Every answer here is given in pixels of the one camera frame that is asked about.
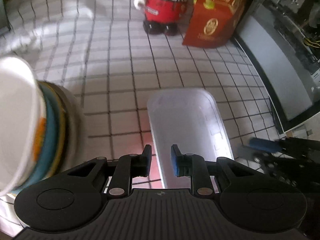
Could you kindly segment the blue enamel bowl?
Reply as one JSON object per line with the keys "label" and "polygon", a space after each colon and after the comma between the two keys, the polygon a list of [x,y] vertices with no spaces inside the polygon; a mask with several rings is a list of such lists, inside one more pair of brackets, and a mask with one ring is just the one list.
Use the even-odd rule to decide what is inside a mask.
{"label": "blue enamel bowl", "polygon": [[18,187],[15,187],[11,193],[18,194],[24,188],[35,184],[45,178],[54,160],[57,149],[57,140],[59,133],[59,121],[57,120],[57,107],[53,101],[53,92],[44,85],[41,85],[47,108],[47,128],[44,136],[44,143],[41,148],[39,160],[28,179]]}

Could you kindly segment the white computer case glass panel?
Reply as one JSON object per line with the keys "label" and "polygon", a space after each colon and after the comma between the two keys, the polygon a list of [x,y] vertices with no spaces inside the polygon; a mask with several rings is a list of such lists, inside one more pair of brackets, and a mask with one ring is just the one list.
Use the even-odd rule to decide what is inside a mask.
{"label": "white computer case glass panel", "polygon": [[278,132],[319,113],[319,0],[247,0],[234,38],[267,90]]}

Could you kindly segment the white black checkered tablecloth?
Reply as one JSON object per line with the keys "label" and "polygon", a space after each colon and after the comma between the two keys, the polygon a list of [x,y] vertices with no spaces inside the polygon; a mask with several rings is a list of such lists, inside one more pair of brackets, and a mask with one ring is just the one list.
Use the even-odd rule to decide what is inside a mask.
{"label": "white black checkered tablecloth", "polygon": [[152,144],[146,104],[162,88],[210,92],[234,151],[251,137],[279,137],[243,50],[233,42],[183,46],[188,16],[176,36],[150,36],[133,0],[3,1],[10,31],[1,36],[1,54],[20,56],[38,79],[74,94],[87,122],[85,159],[114,160]]}

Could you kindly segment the red white rectangular tray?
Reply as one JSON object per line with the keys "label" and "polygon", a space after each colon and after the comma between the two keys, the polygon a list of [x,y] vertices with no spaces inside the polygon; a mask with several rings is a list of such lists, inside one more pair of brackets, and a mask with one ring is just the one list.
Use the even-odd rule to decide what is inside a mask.
{"label": "red white rectangular tray", "polygon": [[171,146],[206,161],[233,159],[228,135],[213,96],[200,88],[161,89],[147,101],[150,129],[162,186],[186,189],[190,178],[178,178],[171,161]]}

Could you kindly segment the white bowl gold rim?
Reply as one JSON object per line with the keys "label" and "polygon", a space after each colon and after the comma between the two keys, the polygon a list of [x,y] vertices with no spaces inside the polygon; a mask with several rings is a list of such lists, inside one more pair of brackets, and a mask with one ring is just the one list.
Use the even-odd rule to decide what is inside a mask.
{"label": "white bowl gold rim", "polygon": [[51,103],[54,110],[54,120],[57,124],[57,136],[55,146],[55,153],[50,169],[48,170],[44,178],[49,178],[58,172],[60,168],[60,161],[62,159],[63,148],[66,138],[66,114],[62,100],[58,96],[57,92],[50,86],[49,83],[40,81],[39,85],[43,92],[48,96],[49,102]]}

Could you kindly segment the panda robot toy figure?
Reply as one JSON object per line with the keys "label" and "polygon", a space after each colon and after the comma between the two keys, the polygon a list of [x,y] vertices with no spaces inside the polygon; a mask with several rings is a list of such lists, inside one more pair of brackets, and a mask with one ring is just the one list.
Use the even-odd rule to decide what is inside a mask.
{"label": "panda robot toy figure", "polygon": [[185,14],[188,0],[134,0],[137,10],[144,11],[143,28],[149,35],[175,36],[177,23]]}

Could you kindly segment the stainless steel bowl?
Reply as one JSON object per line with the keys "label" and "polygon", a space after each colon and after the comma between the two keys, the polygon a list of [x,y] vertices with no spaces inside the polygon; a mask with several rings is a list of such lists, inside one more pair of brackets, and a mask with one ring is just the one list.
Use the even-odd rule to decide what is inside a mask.
{"label": "stainless steel bowl", "polygon": [[65,139],[67,146],[65,146],[59,169],[56,172],[58,173],[85,162],[86,128],[82,109],[75,96],[64,87],[55,84],[51,84],[51,87],[62,100],[67,117],[67,136]]}

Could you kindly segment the red quail eggs bag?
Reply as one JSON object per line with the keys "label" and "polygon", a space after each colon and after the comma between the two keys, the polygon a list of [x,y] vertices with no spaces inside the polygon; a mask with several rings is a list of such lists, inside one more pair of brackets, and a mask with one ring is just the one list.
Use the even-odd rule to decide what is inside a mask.
{"label": "red quail eggs bag", "polygon": [[197,48],[223,46],[233,35],[247,0],[194,0],[183,45]]}

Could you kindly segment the white paper bowl orange logo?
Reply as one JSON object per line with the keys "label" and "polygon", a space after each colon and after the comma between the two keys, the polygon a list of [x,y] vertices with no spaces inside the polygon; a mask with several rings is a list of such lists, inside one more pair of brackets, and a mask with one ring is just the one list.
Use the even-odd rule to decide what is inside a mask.
{"label": "white paper bowl orange logo", "polygon": [[45,129],[46,103],[30,65],[22,58],[1,58],[1,195],[31,175],[40,152],[36,141]]}

